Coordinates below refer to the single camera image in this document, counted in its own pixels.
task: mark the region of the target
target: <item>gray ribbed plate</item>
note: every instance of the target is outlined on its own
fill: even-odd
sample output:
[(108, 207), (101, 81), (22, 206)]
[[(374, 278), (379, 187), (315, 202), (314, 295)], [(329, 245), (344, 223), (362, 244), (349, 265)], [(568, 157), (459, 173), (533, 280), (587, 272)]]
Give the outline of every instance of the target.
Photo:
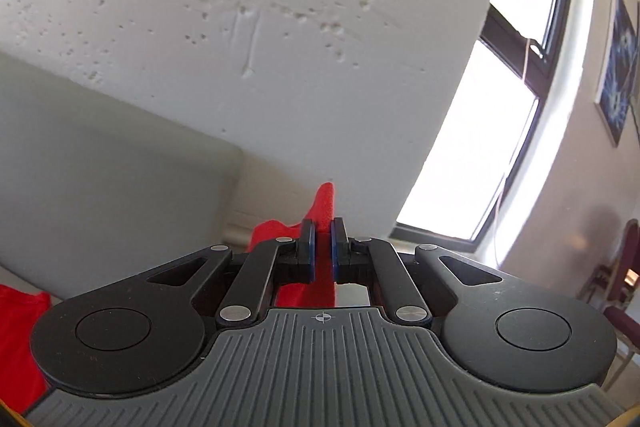
[(205, 360), (160, 391), (91, 399), (53, 391), (34, 427), (602, 427), (622, 413), (596, 385), (553, 395), (498, 389), (436, 336), (376, 308), (270, 310), (220, 334)]

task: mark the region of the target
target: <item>crosshair symbol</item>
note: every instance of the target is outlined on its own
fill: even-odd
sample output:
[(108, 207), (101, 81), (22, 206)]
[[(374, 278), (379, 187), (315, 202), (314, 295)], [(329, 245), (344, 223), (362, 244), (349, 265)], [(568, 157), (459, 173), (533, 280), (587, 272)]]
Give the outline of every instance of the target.
[(318, 322), (327, 322), (330, 321), (333, 317), (331, 315), (329, 315), (328, 313), (319, 313), (318, 315), (316, 315), (315, 319)]

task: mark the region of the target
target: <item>chair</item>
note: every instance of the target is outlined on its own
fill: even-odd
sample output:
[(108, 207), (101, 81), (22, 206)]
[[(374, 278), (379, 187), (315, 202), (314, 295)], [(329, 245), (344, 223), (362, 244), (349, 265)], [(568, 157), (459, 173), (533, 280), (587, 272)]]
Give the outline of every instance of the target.
[(640, 282), (637, 276), (640, 273), (640, 255), (638, 255), (640, 229), (637, 219), (629, 219), (627, 221), (622, 237), (618, 255), (613, 263), (608, 266), (601, 264), (596, 267), (593, 274), (591, 274), (589, 282), (578, 293), (578, 299), (584, 299), (588, 295), (586, 302), (590, 302), (594, 293), (601, 289), (604, 292), (604, 304), (600, 309), (603, 309), (607, 302), (615, 302), (622, 309), (626, 309), (629, 305), (635, 288)]
[(622, 244), (622, 252), (618, 258), (612, 275), (609, 277), (609, 284), (605, 293), (605, 305), (607, 303), (615, 303), (617, 306), (608, 306), (604, 310), (604, 316), (616, 330), (616, 336), (627, 347), (627, 354), (622, 365), (616, 370), (615, 374), (607, 380), (602, 386), (604, 391), (608, 391), (613, 383), (625, 370), (634, 355), (640, 354), (640, 324), (625, 313), (630, 299), (625, 298), (625, 291), (628, 287), (632, 292), (640, 282), (637, 272), (638, 269), (639, 249), (638, 249), (638, 222), (633, 219), (634, 224), (627, 224), (625, 236)]

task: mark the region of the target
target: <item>red garment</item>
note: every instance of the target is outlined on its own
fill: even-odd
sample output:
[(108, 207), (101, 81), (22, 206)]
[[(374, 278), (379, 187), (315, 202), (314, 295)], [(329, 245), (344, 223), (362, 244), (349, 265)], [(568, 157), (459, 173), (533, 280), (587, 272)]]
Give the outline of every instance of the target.
[[(279, 289), (279, 308), (333, 308), (335, 305), (334, 275), (331, 260), (331, 221), (334, 219), (334, 184), (320, 185), (316, 199), (305, 219), (316, 226), (316, 280), (311, 284), (287, 284)], [(279, 221), (265, 221), (254, 228), (249, 251), (260, 241), (280, 236), (300, 237), (300, 223), (288, 227)]]
[(29, 336), (38, 318), (51, 308), (47, 293), (29, 295), (0, 285), (0, 399), (22, 413), (46, 390)]

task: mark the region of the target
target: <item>window frame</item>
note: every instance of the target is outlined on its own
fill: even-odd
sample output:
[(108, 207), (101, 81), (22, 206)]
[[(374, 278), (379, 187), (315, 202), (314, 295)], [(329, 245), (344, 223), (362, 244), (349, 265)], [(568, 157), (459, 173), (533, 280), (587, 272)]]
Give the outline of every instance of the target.
[[(546, 24), (544, 42), (536, 42), (533, 39), (530, 40), (529, 62), (527, 64), (525, 83), (538, 97), (538, 107), (532, 117), (529, 131), (522, 142), (511, 171), (504, 181), (502, 199), (508, 194), (513, 185), (513, 181), (527, 154), (538, 122), (540, 121), (542, 110), (545, 107), (545, 102), (556, 72), (562, 42), (564, 41), (564, 32), (569, 16), (570, 4), (571, 0), (554, 0), (553, 9), (549, 14), (549, 20)], [(527, 38), (523, 37), (493, 5), (489, 6), (479, 40), (494, 52), (516, 76), (522, 78)], [(486, 219), (484, 223), (482, 223), (476, 237), (471, 240), (442, 235), (404, 223), (396, 223), (391, 233), (391, 238), (418, 244), (434, 243), (448, 250), (474, 253), (494, 222), (496, 205), (498, 204), (496, 199), (497, 198), (494, 197), (494, 202), (490, 204), (491, 209), (485, 214)]]

